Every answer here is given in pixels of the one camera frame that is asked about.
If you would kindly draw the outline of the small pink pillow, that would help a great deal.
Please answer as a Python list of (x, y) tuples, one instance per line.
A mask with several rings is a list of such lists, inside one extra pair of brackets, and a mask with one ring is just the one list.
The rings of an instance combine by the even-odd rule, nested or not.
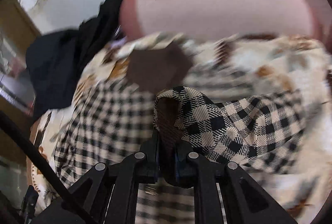
[(316, 39), (322, 41), (326, 50), (331, 53), (331, 5), (327, 0), (307, 0), (313, 16)]

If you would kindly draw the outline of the wooden cabinet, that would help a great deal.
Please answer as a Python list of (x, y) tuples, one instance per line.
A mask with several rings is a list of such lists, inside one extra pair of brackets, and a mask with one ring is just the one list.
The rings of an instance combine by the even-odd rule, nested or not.
[(30, 138), (35, 93), (25, 56), (40, 36), (18, 0), (1, 0), (1, 112)]

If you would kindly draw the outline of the black clothing pile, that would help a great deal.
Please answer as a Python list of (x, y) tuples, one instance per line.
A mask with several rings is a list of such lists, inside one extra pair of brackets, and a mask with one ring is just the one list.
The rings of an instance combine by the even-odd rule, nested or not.
[(35, 92), (34, 121), (49, 109), (71, 105), (84, 68), (119, 27), (122, 1), (105, 0), (98, 15), (78, 28), (40, 36), (29, 46), (25, 60)]

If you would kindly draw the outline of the beige leaf pattern blanket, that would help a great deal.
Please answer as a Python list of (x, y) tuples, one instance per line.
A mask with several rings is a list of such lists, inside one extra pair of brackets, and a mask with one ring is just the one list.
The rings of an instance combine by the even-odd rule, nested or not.
[(201, 136), (184, 139), (210, 160), (241, 166), (298, 223), (311, 223), (331, 192), (331, 56), (305, 36), (233, 35), (201, 41), (155, 33), (119, 48), (103, 48), (84, 68), (71, 105), (40, 118), (39, 152), (65, 186), (99, 161), (115, 164), (152, 135), (157, 96), (169, 96), (173, 63), (148, 57), (168, 48), (192, 65), (179, 83), (192, 96), (225, 103), (233, 122), (220, 138), (207, 106), (193, 110)]

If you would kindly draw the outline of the large pink pillow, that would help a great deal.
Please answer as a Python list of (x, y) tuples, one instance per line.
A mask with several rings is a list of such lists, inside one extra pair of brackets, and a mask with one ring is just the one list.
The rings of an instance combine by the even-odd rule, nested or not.
[(321, 36), (307, 0), (123, 0), (119, 19), (129, 40), (160, 31), (207, 40), (233, 34)]

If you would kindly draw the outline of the black beige checkered shirt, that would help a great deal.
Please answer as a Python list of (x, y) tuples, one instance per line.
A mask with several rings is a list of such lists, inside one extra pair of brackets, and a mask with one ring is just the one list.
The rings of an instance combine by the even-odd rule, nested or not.
[(211, 44), (185, 44), (196, 64), (176, 86), (150, 93), (113, 72), (75, 94), (73, 115), (54, 159), (70, 186), (99, 162), (110, 165), (136, 152), (153, 129), (209, 160), (235, 161), (299, 223), (321, 206), (319, 141), (330, 109), (326, 53), (314, 40), (239, 41), (227, 63), (209, 60)]

